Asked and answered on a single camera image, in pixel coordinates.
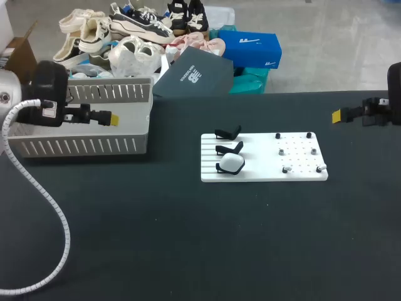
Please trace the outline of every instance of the black tablecloth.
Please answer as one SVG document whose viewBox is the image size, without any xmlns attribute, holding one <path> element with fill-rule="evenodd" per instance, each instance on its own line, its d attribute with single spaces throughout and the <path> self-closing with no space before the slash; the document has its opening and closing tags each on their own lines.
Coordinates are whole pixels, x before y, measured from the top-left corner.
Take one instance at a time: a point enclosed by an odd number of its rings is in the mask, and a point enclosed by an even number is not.
<svg viewBox="0 0 401 301">
<path fill-rule="evenodd" d="M 331 124 L 386 95 L 158 100 L 146 156 L 24 161 L 72 246 L 51 284 L 16 300 L 399 300 L 401 127 Z M 328 180 L 201 182 L 201 134 L 239 124 L 316 132 Z M 60 259 L 60 221 L 4 156 L 0 196 L 0 287 L 31 285 Z"/>
</svg>

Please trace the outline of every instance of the pile of shoes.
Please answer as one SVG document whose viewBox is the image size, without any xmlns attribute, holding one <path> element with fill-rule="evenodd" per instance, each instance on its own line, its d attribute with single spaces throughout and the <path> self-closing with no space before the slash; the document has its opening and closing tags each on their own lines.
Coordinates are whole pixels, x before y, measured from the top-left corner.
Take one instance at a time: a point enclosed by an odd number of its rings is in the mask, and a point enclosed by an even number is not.
<svg viewBox="0 0 401 301">
<path fill-rule="evenodd" d="M 189 46 L 223 55 L 224 41 L 209 41 L 209 23 L 201 0 L 190 0 L 189 5 L 173 0 L 167 6 L 165 16 L 142 5 L 142 0 L 132 0 L 123 8 L 112 3 L 108 16 L 101 11 L 75 9 L 60 20 L 66 39 L 53 60 L 71 72 L 79 73 L 84 65 L 77 65 L 88 64 L 91 72 L 137 76 L 153 74 L 160 69 L 164 55 L 171 62 Z"/>
</svg>

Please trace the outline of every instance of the blue shoe box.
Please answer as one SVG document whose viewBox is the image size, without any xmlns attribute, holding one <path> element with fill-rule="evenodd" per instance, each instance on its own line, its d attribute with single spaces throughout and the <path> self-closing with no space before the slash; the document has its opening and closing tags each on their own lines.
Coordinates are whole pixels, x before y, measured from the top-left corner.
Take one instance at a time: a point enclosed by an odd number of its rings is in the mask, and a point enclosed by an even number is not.
<svg viewBox="0 0 401 301">
<path fill-rule="evenodd" d="M 278 68 L 282 51 L 274 33 L 220 30 L 219 38 L 226 43 L 223 58 L 232 60 L 234 67 Z"/>
</svg>

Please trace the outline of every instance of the cable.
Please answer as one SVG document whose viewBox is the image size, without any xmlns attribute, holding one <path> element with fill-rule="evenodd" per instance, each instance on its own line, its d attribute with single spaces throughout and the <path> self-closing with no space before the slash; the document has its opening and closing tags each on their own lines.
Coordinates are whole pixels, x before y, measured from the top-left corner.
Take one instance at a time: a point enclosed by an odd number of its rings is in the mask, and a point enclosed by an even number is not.
<svg viewBox="0 0 401 301">
<path fill-rule="evenodd" d="M 7 296 L 22 295 L 24 293 L 29 293 L 29 292 L 32 292 L 34 290 L 37 290 L 37 289 L 43 287 L 44 285 L 46 285 L 47 283 L 52 281 L 52 279 L 54 279 L 54 277 L 57 276 L 57 274 L 59 274 L 59 272 L 61 271 L 61 269 L 63 268 L 63 266 L 67 260 L 68 254 L 70 252 L 70 245 L 71 245 L 70 228 L 68 227 L 68 223 L 67 223 L 64 213 L 62 212 L 60 207 L 57 205 L 56 201 L 50 196 L 50 194 L 21 165 L 21 163 L 15 157 L 15 155 L 14 155 L 13 151 L 11 150 L 10 145 L 8 143 L 8 132 L 10 130 L 10 124 L 11 124 L 11 121 L 16 116 L 16 114 L 23 108 L 40 107 L 40 106 L 41 106 L 41 101 L 39 99 L 26 100 L 26 101 L 23 101 L 23 102 L 20 102 L 19 104 L 17 104 L 7 114 L 6 119 L 3 123 L 1 133 L 3 136 L 4 150 L 8 156 L 8 159 L 10 159 L 10 161 L 15 165 L 15 167 L 17 167 L 17 169 L 21 172 L 21 174 L 23 174 L 23 176 L 44 196 L 44 198 L 48 200 L 50 205 L 52 205 L 52 207 L 55 209 L 57 215 L 60 217 L 61 223 L 63 224 L 63 228 L 64 228 L 64 234 L 65 234 L 65 247 L 64 247 L 63 257 L 61 257 L 61 260 L 60 260 L 59 264 L 57 265 L 57 267 L 55 268 L 55 270 L 42 281 L 40 281 L 34 285 L 31 285 L 29 287 L 18 288 L 18 289 L 14 289 L 14 290 L 0 289 L 0 295 L 7 295 Z"/>
</svg>

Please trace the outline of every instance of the gray shoe box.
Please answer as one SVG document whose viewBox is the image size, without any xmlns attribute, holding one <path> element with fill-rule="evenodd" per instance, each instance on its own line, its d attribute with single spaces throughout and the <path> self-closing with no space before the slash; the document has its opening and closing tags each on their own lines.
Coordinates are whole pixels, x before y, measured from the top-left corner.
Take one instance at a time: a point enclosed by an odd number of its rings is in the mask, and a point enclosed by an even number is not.
<svg viewBox="0 0 401 301">
<path fill-rule="evenodd" d="M 188 47 L 154 85 L 156 97 L 228 94 L 234 83 L 231 60 Z"/>
</svg>

